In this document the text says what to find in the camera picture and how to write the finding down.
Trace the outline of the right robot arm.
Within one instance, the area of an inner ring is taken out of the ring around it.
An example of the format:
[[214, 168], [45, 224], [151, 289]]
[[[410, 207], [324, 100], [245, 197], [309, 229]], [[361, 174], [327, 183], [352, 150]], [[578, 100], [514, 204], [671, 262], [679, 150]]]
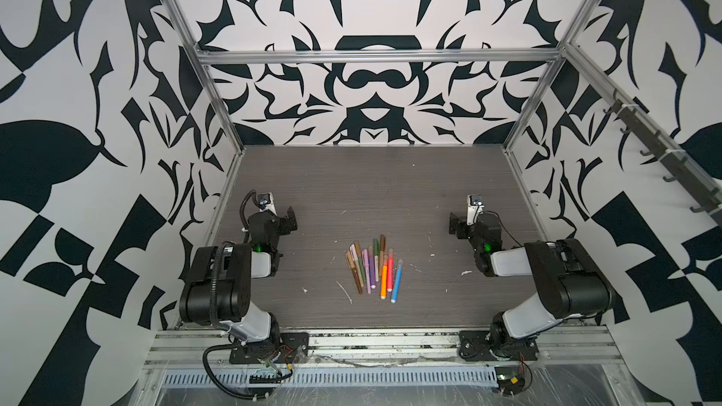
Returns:
[[568, 320], [600, 316], [615, 291], [583, 244], [575, 239], [502, 247], [502, 222], [490, 212], [449, 216], [449, 233], [467, 240], [487, 277], [529, 276], [536, 292], [494, 316], [487, 331], [462, 331], [459, 356], [468, 362], [535, 361], [537, 337]]

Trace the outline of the blue highlighter pen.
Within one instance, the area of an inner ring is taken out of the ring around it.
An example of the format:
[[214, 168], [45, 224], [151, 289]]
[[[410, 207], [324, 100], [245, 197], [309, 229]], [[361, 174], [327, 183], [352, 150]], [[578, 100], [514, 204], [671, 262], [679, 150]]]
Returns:
[[391, 293], [391, 298], [390, 298], [390, 302], [392, 304], [396, 304], [396, 302], [398, 301], [400, 282], [402, 281], [402, 270], [403, 270], [403, 260], [398, 259], [396, 261], [396, 265], [395, 265], [395, 269], [394, 269], [393, 287], [392, 287], [392, 293]]

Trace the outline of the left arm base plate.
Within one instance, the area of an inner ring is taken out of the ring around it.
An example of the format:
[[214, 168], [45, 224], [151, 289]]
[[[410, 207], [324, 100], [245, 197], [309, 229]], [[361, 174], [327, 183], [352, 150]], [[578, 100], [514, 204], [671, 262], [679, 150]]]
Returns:
[[309, 334], [302, 332], [272, 335], [267, 340], [241, 345], [231, 351], [232, 365], [248, 365], [271, 359], [275, 363], [291, 364], [304, 358], [309, 346]]

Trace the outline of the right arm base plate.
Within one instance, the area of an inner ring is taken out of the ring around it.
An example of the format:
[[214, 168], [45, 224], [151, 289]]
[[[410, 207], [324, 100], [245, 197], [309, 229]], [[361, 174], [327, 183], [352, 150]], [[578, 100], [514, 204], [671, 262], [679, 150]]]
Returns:
[[458, 355], [467, 362], [537, 361], [538, 345], [532, 338], [510, 338], [490, 331], [461, 331]]

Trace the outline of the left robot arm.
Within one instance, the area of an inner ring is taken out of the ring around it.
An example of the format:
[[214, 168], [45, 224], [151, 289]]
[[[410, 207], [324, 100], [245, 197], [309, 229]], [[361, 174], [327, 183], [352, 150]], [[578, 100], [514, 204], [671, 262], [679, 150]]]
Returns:
[[184, 281], [179, 313], [183, 323], [210, 325], [242, 344], [278, 344], [278, 321], [251, 300], [254, 279], [275, 276], [282, 236], [297, 230], [292, 208], [279, 216], [266, 209], [248, 218], [247, 242], [223, 242], [197, 250]]

